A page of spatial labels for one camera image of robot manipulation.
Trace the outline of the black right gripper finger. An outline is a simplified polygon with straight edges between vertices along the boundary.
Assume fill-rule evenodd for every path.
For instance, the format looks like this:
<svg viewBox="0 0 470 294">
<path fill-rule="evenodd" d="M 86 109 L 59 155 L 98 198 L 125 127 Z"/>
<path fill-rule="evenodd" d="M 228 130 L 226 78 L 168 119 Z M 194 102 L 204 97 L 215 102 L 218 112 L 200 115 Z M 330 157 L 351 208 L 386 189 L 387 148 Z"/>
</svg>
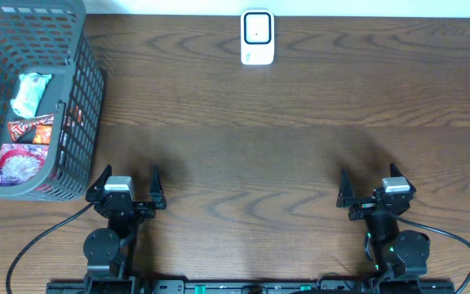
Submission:
<svg viewBox="0 0 470 294">
<path fill-rule="evenodd" d="M 400 172 L 399 168 L 397 167 L 397 165 L 395 163 L 390 163 L 389 164 L 389 171 L 390 171 L 390 176 L 391 177 L 401 177 L 408 184 L 410 183 L 410 181 L 406 177 L 403 176 L 403 174 Z"/>
<path fill-rule="evenodd" d="M 336 207 L 351 207 L 355 201 L 353 187 L 345 169 L 340 172 L 339 192 L 336 200 Z"/>
</svg>

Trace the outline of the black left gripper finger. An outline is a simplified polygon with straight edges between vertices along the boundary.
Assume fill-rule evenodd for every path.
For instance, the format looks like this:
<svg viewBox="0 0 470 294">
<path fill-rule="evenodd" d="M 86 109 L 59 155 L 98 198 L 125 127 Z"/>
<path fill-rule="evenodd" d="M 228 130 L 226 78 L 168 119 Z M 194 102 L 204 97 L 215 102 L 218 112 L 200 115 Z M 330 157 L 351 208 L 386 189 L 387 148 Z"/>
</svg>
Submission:
<svg viewBox="0 0 470 294">
<path fill-rule="evenodd" d="M 112 167 L 107 165 L 97 180 L 86 192 L 85 200 L 89 203 L 98 203 L 105 196 L 105 184 L 112 175 Z"/>
<path fill-rule="evenodd" d="M 149 196 L 155 210 L 166 209 L 166 196 L 162 188 L 160 172 L 157 167 L 152 169 L 152 180 L 149 187 Z"/>
</svg>

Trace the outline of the red purple rice packet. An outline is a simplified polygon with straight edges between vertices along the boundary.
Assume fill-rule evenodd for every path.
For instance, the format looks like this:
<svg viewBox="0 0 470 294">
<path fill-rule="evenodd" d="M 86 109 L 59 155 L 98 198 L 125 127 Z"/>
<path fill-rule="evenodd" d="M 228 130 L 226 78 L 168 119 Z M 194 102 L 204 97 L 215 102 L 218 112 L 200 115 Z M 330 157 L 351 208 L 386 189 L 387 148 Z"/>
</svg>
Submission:
<svg viewBox="0 0 470 294">
<path fill-rule="evenodd" d="M 3 144 L 0 149 L 0 186 L 25 183 L 38 174 L 47 159 L 49 146 Z"/>
</svg>

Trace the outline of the orange chocolate bar wrapper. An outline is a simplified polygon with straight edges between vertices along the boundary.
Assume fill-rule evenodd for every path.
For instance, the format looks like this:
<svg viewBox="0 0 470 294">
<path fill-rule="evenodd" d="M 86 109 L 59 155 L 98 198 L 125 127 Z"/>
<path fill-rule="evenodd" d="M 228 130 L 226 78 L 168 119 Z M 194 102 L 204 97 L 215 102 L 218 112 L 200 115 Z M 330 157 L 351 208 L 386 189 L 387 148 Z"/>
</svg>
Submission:
<svg viewBox="0 0 470 294">
<path fill-rule="evenodd" d="M 38 125 L 51 126 L 54 122 L 54 114 L 45 114 L 34 118 L 26 118 L 7 123 L 11 140 L 17 142 L 19 138 L 29 133 Z"/>
</svg>

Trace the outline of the teal snack packet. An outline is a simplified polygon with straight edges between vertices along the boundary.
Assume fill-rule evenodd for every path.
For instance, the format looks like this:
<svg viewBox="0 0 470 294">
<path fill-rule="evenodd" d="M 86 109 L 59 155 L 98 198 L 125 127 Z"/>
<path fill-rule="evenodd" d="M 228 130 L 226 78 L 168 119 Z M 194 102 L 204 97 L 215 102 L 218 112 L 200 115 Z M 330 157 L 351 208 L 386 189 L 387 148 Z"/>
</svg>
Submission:
<svg viewBox="0 0 470 294">
<path fill-rule="evenodd" d="M 22 118 L 34 118 L 51 78 L 51 74 L 20 74 L 18 92 L 11 100 L 14 113 Z"/>
</svg>

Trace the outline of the small orange box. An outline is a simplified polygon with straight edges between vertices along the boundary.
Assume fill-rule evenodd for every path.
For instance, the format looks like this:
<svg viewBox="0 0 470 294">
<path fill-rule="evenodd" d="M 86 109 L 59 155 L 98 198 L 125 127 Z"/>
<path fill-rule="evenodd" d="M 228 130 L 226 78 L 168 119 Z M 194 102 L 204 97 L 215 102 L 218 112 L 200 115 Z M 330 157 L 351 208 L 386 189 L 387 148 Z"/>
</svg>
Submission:
<svg viewBox="0 0 470 294">
<path fill-rule="evenodd" d="M 51 125 L 37 125 L 33 143 L 36 145 L 49 145 L 51 142 Z"/>
</svg>

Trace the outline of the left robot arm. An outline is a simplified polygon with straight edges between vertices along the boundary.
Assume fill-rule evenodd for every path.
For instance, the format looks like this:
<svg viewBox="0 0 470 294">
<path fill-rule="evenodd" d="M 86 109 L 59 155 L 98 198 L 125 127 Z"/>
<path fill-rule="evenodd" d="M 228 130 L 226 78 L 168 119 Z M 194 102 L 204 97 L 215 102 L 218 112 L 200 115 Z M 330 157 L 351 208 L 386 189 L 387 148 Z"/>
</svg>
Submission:
<svg viewBox="0 0 470 294">
<path fill-rule="evenodd" d="M 88 294 L 150 293 L 150 283 L 132 271 L 139 227 L 166 209 L 159 170 L 152 170 L 148 201 L 135 201 L 133 180 L 113 176 L 107 166 L 86 192 L 85 200 L 108 221 L 92 231 L 83 245 L 87 272 L 83 279 Z"/>
</svg>

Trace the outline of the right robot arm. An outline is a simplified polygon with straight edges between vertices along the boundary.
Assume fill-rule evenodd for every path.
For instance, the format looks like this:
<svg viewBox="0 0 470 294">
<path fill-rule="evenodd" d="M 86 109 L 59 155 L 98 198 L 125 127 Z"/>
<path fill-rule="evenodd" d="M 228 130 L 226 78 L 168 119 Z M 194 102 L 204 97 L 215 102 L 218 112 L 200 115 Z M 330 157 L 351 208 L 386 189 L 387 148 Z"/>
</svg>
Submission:
<svg viewBox="0 0 470 294">
<path fill-rule="evenodd" d="M 420 293 L 419 277 L 428 272 L 430 239 L 426 234 L 401 231 L 397 218 L 410 208 L 416 188 L 395 164 L 390 176 L 370 197 L 358 197 L 348 173 L 340 172 L 336 206 L 348 209 L 348 219 L 364 221 L 366 257 L 375 263 L 377 274 L 365 281 L 369 293 Z"/>
</svg>

